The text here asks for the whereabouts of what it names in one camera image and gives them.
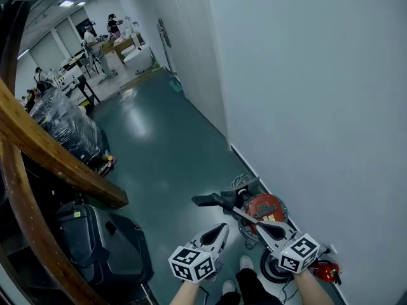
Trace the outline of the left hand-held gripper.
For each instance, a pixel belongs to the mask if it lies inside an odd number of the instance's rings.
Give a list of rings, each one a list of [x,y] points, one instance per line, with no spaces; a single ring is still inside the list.
[[[226,223],[216,224],[197,233],[189,242],[179,246],[169,257],[173,275],[192,283],[202,280],[215,281],[223,263],[223,251],[230,229]]]

